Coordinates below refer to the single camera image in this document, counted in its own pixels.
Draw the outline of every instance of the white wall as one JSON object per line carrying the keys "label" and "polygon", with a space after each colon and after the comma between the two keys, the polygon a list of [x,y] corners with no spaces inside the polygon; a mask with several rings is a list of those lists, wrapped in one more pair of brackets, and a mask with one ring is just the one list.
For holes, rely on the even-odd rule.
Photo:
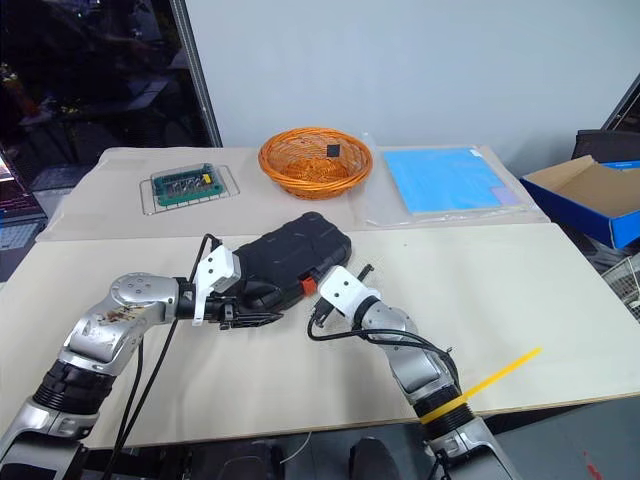
{"label": "white wall", "polygon": [[640,72],[638,0],[187,0],[225,146],[323,125],[569,158]]}

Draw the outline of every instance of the cardboard box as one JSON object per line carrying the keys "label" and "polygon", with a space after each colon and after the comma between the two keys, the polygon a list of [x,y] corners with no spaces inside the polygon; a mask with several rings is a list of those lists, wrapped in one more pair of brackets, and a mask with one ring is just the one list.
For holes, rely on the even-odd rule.
{"label": "cardboard box", "polygon": [[610,247],[640,238],[640,169],[617,170],[590,155],[526,175],[522,183],[553,221]]}

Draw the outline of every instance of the white table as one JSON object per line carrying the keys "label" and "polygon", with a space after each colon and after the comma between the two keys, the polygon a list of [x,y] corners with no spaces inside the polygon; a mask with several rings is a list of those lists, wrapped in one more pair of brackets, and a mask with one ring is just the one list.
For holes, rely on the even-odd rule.
{"label": "white table", "polygon": [[[277,227],[277,221],[265,225]],[[534,347],[542,354],[474,397],[483,413],[640,392],[640,328],[549,223],[352,232],[353,271],[405,309],[423,336],[453,347],[469,388]],[[228,237],[236,247],[253,237]],[[200,239],[40,242],[0,292],[0,431],[34,392],[68,331],[132,271],[185,275]],[[415,419],[386,357],[358,339],[314,343],[312,300],[259,329],[181,325],[132,445],[236,438]],[[339,319],[327,329],[342,326]],[[145,337],[145,376],[166,330]],[[113,444],[135,361],[86,443]]]}
{"label": "white table", "polygon": [[[388,149],[391,147],[382,148],[381,151]],[[437,221],[421,226],[548,222],[548,218],[491,149],[478,149],[503,181],[529,206],[507,215]],[[257,157],[258,151],[254,148],[109,149],[102,155],[98,165],[62,202],[38,241],[166,238],[201,236],[206,232],[216,235],[258,235],[310,210],[331,218],[342,231],[375,228],[366,222],[362,188],[329,200],[301,200],[285,193],[272,182],[258,167]],[[155,215],[143,215],[139,192],[142,180],[159,171],[197,163],[227,165],[240,187],[240,195]],[[372,178],[378,173],[384,174],[379,152],[374,165]]]}

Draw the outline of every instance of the box flap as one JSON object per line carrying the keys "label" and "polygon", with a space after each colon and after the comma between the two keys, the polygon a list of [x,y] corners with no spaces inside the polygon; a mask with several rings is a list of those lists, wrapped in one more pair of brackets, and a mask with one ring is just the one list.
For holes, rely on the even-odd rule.
{"label": "box flap", "polygon": [[596,161],[591,155],[586,155],[576,158],[575,160],[561,163],[560,165],[538,170],[537,172],[526,175],[524,178],[552,192],[557,192],[564,184],[595,163]]}
{"label": "box flap", "polygon": [[640,210],[640,169],[607,168],[590,155],[545,168],[525,178],[609,217]]}

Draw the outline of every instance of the black plastic case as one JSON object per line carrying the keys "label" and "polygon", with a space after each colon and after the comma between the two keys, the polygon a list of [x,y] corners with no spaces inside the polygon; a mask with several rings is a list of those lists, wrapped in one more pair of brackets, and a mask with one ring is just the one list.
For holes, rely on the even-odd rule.
{"label": "black plastic case", "polygon": [[304,296],[305,279],[317,284],[331,267],[345,265],[351,240],[319,213],[307,212],[234,253],[244,280],[242,306],[275,312]]}

